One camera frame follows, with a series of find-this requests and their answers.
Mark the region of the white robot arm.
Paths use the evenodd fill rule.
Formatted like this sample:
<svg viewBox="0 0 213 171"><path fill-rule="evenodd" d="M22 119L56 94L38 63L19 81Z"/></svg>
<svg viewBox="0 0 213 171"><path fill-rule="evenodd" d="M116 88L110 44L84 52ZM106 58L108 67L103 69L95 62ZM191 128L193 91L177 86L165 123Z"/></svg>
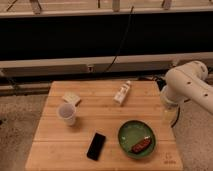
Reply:
<svg viewBox="0 0 213 171"><path fill-rule="evenodd" d="M207 77L207 66L201 61L188 62L166 73L166 85L160 92L164 123L175 124L180 104L185 99L194 101L213 115L213 86L205 82Z"/></svg>

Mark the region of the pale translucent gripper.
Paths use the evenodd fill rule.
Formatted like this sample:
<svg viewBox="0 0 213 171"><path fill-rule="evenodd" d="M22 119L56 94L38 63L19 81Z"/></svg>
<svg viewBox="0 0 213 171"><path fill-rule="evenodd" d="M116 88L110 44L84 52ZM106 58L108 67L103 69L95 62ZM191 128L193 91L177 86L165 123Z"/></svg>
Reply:
<svg viewBox="0 0 213 171"><path fill-rule="evenodd" d="M178 104L168 103L166 101L162 101L163 104L163 114L162 120L165 124L172 126L176 119L178 118Z"/></svg>

